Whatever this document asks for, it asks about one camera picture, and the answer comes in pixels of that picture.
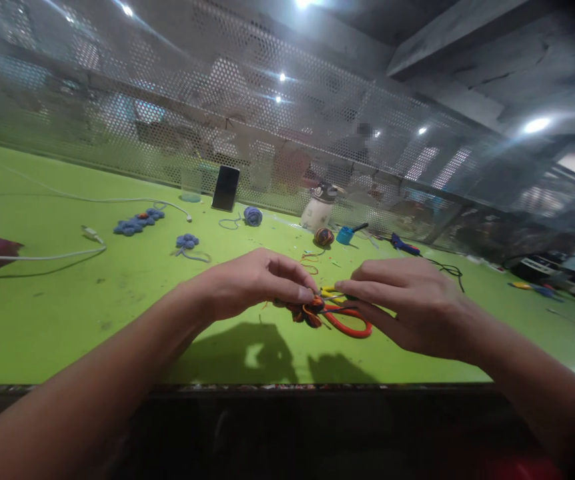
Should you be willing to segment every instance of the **smartphone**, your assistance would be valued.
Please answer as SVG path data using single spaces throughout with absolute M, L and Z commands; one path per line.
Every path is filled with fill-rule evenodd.
M 212 208 L 231 212 L 234 210 L 236 189 L 239 186 L 239 169 L 221 165 L 212 198 Z

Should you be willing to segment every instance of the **charging cable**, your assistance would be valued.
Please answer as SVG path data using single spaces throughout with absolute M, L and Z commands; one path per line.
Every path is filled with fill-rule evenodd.
M 153 203 L 161 203 L 163 205 L 169 205 L 170 207 L 174 207 L 177 210 L 182 211 L 183 213 L 185 213 L 186 217 L 185 219 L 189 222 L 192 221 L 192 216 L 185 210 L 182 209 L 181 207 L 179 207 L 178 205 L 175 205 L 174 203 L 170 203 L 170 202 L 166 202 L 163 200 L 157 200 L 157 199 L 150 199 L 150 198 L 135 198 L 135 199 L 89 199 L 89 198 L 85 198 L 85 197 L 79 197 L 78 195 L 72 195 L 71 193 L 67 193 L 67 192 L 63 192 L 60 190 L 56 190 L 55 188 L 52 188 L 44 183 L 39 182 L 38 180 L 34 180 L 32 177 L 29 177 L 28 175 L 21 173 L 19 171 L 16 171 L 14 169 L 11 169 L 9 167 L 5 167 L 3 165 L 0 165 L 0 168 L 2 168 L 3 170 L 7 170 L 8 172 L 14 173 L 15 175 L 18 175 L 19 177 L 24 178 L 25 180 L 28 180 L 32 183 L 35 183 L 36 185 L 40 185 L 41 187 L 43 187 L 44 189 L 50 190 L 62 197 L 67 197 L 67 198 L 71 198 L 74 200 L 83 200 L 83 201 L 88 201 L 88 202 L 94 202 L 94 203 L 122 203 L 122 202 L 131 202 L 131 201 L 147 201 L 147 202 L 153 202 Z
M 101 248 L 98 248 L 96 250 L 84 250 L 80 252 L 64 253 L 63 255 L 54 255 L 53 257 L 0 257 L 0 260 L 58 260 L 62 258 L 76 257 L 77 255 L 100 253 L 107 249 L 107 245 L 105 244 L 103 239 L 99 237 L 98 233 L 96 233 L 94 230 L 84 225 L 82 225 L 81 228 L 83 229 L 83 235 L 92 241 L 97 241 L 98 243 L 100 243 Z

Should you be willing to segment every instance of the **person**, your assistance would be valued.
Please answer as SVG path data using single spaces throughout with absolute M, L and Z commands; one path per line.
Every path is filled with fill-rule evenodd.
M 575 456 L 575 374 L 418 258 L 366 261 L 336 288 L 399 347 L 485 371 L 563 467 Z M 0 414 L 0 479 L 74 476 L 158 375 L 213 322 L 317 289 L 297 262 L 258 249 L 179 284 L 135 321 Z M 383 308 L 395 311 L 393 317 Z

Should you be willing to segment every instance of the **water bottle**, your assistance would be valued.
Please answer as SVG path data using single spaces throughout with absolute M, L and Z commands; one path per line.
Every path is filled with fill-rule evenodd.
M 301 226 L 311 232 L 327 227 L 337 194 L 338 190 L 331 183 L 319 183 L 318 187 L 312 190 L 312 198 L 303 210 Z

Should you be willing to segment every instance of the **hand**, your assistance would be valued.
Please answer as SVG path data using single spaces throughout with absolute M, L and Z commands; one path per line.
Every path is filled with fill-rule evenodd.
M 360 299 L 344 306 L 358 308 L 397 345 L 416 353 L 475 363 L 503 331 L 425 259 L 365 261 L 351 280 L 337 282 L 336 289 Z
M 310 303 L 312 291 L 318 290 L 300 263 L 263 248 L 212 267 L 189 282 L 210 296 L 206 305 L 213 320 L 235 317 L 252 305 L 274 299 Z

